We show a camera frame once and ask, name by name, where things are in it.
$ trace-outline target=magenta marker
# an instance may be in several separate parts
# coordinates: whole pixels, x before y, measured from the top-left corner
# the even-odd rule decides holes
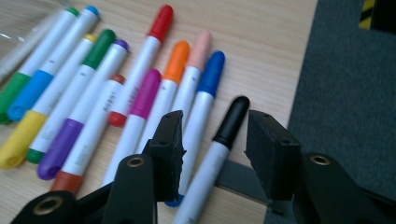
[[[120,140],[107,167],[102,186],[113,182],[120,161],[134,154],[134,149],[137,146],[143,127],[149,116],[149,111],[154,102],[160,82],[161,74],[155,69],[149,70],[144,76],[126,120],[125,127],[122,130]]]

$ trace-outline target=green marker cap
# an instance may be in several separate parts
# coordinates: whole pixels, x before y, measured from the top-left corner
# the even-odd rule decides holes
[[[78,11],[75,8],[73,8],[73,7],[67,8],[66,11],[72,13],[75,16],[78,16],[78,14],[79,14]]]
[[[102,61],[103,57],[105,57],[108,48],[115,39],[116,34],[114,33],[114,31],[102,31],[96,43],[93,45],[90,53],[88,53],[82,64],[88,65],[89,67],[96,69],[99,66],[99,63]]]
[[[26,160],[34,164],[39,164],[41,162],[41,159],[43,159],[44,155],[44,152],[29,149],[29,152],[26,155]]]
[[[11,121],[7,115],[7,110],[29,80],[29,76],[16,72],[12,74],[9,82],[0,92],[0,124]]]

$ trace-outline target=black marker cap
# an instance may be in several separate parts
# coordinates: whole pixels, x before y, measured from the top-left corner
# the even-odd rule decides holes
[[[233,147],[233,140],[238,134],[249,106],[250,101],[246,96],[236,97],[220,124],[218,132],[213,137],[213,141],[219,142],[231,150]]]

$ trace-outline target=gray carpet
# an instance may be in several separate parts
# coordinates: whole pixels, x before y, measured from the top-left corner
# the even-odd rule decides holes
[[[288,129],[396,200],[396,34],[359,29],[362,2],[318,0]]]

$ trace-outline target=green marker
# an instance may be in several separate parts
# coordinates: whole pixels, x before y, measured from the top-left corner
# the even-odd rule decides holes
[[[77,16],[78,11],[73,7],[62,11],[58,20],[26,59],[20,70],[12,75],[8,84],[0,92],[0,124],[10,122],[10,119],[7,117],[8,107],[18,96],[18,93],[26,85],[33,73],[45,61],[46,57],[64,35],[64,32],[73,24]]]
[[[30,145],[30,149],[26,156],[29,162],[39,163],[45,153],[47,153],[52,140],[60,131],[64,120],[69,116],[78,97],[80,97],[85,90],[86,85],[96,72],[96,68],[105,57],[108,48],[115,39],[116,35],[112,30],[104,30],[100,34],[49,117],[47,118],[47,116],[41,115],[41,117],[43,117],[43,123],[44,121],[45,123],[35,136],[35,139],[32,139],[34,141]],[[28,119],[31,114],[32,118],[37,120],[37,112],[29,110],[22,121]]]

